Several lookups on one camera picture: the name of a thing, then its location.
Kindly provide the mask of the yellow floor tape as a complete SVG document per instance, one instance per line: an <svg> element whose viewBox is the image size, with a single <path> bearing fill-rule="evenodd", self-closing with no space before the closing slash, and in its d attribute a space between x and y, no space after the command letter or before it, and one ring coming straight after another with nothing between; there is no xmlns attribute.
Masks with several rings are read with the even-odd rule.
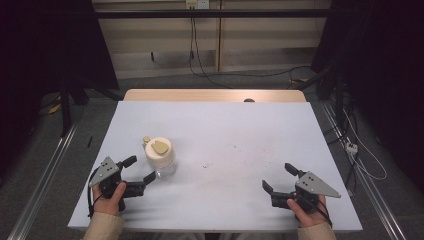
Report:
<svg viewBox="0 0 424 240"><path fill-rule="evenodd" d="M53 103L51 104L51 106L50 106L50 108L49 108L49 111L48 111L48 113L49 114L54 114L54 113L56 113L59 109L60 109L60 107L61 107L61 102L62 102L62 99L61 99L61 97L60 96L58 96L54 101L53 101Z"/></svg>

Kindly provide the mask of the black curtain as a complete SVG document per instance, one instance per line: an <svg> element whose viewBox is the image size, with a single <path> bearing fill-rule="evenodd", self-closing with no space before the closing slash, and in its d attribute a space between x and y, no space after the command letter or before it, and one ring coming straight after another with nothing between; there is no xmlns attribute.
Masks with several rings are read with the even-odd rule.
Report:
<svg viewBox="0 0 424 240"><path fill-rule="evenodd" d="M92 0L0 0L0 175L15 164L41 99L68 88L116 89Z"/></svg>
<svg viewBox="0 0 424 240"><path fill-rule="evenodd" d="M424 0L331 0L312 61L340 70L395 163L424 193Z"/></svg>

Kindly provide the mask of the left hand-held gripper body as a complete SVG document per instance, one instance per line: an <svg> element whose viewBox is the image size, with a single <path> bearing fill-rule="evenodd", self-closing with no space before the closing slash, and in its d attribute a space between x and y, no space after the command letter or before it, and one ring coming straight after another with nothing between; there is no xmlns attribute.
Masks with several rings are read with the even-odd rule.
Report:
<svg viewBox="0 0 424 240"><path fill-rule="evenodd" d="M90 176L88 186L93 187L98 184L103 197L111 198L118 184L122 182L121 172L125 168L122 166L123 161L115 163L111 157L106 157ZM146 184L143 180L138 182L126 181L126 190L119 201L119 210L125 210L125 198L143 196L145 188Z"/></svg>

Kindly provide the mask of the person's left hand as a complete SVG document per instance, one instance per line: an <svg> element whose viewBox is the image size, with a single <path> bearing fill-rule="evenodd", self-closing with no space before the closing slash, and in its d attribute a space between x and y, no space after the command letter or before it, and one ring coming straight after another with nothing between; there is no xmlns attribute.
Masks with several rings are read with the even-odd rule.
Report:
<svg viewBox="0 0 424 240"><path fill-rule="evenodd" d="M92 187L94 203L94 211L109 215L119 215L119 201L126 190L126 183L120 182L111 198L104 198L98 184Z"/></svg>

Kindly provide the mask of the white wall socket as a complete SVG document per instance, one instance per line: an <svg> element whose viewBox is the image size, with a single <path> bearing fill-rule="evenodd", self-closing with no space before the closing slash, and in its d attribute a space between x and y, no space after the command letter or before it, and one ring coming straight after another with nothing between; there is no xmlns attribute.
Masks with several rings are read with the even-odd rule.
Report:
<svg viewBox="0 0 424 240"><path fill-rule="evenodd" d="M185 0L187 9L209 9L209 0Z"/></svg>

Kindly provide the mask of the aluminium floor rail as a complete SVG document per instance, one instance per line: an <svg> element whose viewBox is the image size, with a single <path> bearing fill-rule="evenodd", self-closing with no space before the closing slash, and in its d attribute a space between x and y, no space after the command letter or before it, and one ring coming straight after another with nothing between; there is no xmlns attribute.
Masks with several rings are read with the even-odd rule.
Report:
<svg viewBox="0 0 424 240"><path fill-rule="evenodd" d="M398 220L396 219L393 211L389 207L387 201L384 199L383 195L379 191L376 181L386 180L388 177L387 170L381 163L381 161L376 157L376 155L363 143L359 138L357 131L354 129L352 120L348 117L348 114L345 110L342 111L342 115L347 118L348 127L353 132L353 138L342 135L342 130L339 125L336 123L336 111L329 103L321 103L321 107L332 126L334 133L337 136L338 142L344 149L344 152L347 154L347 158L350 164L353 164L353 169L355 170L355 176L358 182L361 183L364 191L366 192L373 208L376 211L383 227L389 235L390 240L406 240L406 235L404 234ZM383 176L377 177L375 174L372 174L364 165L362 159L359 157L359 154L351 155L346 152L345 144L348 142L357 142L360 150L364 150L368 153L377 165L382 169Z"/></svg>
<svg viewBox="0 0 424 240"><path fill-rule="evenodd" d="M77 123L72 124L67 132L60 137L57 147L51 156L43 175L38 180L35 190L19 215L11 233L7 237L7 240L26 240L50 186L53 183L54 177L62 163L66 151L74 138L77 127Z"/></svg>

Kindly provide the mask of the black metal stand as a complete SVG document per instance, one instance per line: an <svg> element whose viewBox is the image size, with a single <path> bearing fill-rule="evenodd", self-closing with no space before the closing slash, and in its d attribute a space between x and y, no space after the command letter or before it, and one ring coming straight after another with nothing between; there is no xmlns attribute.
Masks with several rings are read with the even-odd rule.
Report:
<svg viewBox="0 0 424 240"><path fill-rule="evenodd" d="M60 90L61 110L62 110L62 137L65 137L72 126L71 110L70 110L70 89L68 81L63 78Z"/></svg>

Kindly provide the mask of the person's right hand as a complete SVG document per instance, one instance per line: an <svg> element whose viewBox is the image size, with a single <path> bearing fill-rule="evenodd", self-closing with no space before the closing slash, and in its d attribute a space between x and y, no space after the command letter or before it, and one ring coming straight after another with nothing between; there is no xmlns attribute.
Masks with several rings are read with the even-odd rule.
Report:
<svg viewBox="0 0 424 240"><path fill-rule="evenodd" d="M325 223L329 218L329 214L326 208L326 198L322 195L319 196L317 209L309 213L304 212L298 203L293 199L288 199L287 204L298 218L299 226L301 228L312 227L321 223Z"/></svg>

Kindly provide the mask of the wooden upright post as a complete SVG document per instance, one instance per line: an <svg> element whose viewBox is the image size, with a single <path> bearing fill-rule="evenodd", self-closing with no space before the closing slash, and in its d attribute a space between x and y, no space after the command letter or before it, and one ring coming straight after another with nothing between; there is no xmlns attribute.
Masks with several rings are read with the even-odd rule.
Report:
<svg viewBox="0 0 424 240"><path fill-rule="evenodd" d="M222 0L216 0L216 10L222 10ZM215 50L215 71L221 71L221 27L222 27L222 19L216 19L216 50Z"/></svg>

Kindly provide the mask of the wooden table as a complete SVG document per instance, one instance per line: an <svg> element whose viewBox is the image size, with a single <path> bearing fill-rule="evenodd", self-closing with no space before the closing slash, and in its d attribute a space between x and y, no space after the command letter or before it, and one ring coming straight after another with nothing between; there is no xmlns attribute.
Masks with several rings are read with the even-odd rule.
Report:
<svg viewBox="0 0 424 240"><path fill-rule="evenodd" d="M130 89L125 101L305 102L299 90Z"/></svg>

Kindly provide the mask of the white table cover sheet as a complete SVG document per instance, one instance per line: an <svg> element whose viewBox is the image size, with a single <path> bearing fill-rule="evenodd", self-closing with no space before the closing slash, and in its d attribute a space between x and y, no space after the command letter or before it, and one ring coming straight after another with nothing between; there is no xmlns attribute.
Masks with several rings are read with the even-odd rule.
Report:
<svg viewBox="0 0 424 240"><path fill-rule="evenodd" d="M338 232L362 225L323 137L314 111L303 103L143 102L118 104L97 159L137 162L126 181L150 173L142 139L165 137L176 153L174 174L130 198L125 227L153 232L288 232L293 214L275 208L262 184L291 192L295 177L284 165L311 171L339 192L327 208Z"/></svg>

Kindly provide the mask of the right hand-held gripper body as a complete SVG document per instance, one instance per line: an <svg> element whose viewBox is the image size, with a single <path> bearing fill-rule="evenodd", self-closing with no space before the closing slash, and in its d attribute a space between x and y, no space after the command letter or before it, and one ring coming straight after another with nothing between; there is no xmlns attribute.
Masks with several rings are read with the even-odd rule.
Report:
<svg viewBox="0 0 424 240"><path fill-rule="evenodd" d="M292 199L297 202L303 211L308 213L317 208L320 195L334 198L341 197L339 192L310 171L289 170L289 173L298 177L295 182L295 190L290 193L282 193L275 192L272 187L269 187L273 207L288 209L287 200Z"/></svg>

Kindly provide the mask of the black horizontal bar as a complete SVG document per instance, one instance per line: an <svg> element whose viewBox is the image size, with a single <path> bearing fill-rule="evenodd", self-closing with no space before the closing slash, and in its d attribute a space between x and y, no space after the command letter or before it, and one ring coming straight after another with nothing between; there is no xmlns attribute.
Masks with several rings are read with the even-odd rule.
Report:
<svg viewBox="0 0 424 240"><path fill-rule="evenodd" d="M287 10L137 10L137 11L98 11L99 19L135 18L315 18L328 17L335 11L328 9L287 9Z"/></svg>

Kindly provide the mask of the clear bottle with cream lid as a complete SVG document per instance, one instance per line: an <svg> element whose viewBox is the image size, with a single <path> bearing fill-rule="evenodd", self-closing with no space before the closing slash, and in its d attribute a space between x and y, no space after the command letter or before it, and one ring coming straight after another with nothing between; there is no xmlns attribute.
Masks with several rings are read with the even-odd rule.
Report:
<svg viewBox="0 0 424 240"><path fill-rule="evenodd" d="M159 178L170 176L176 171L176 155L169 139L145 136L143 148L148 164Z"/></svg>

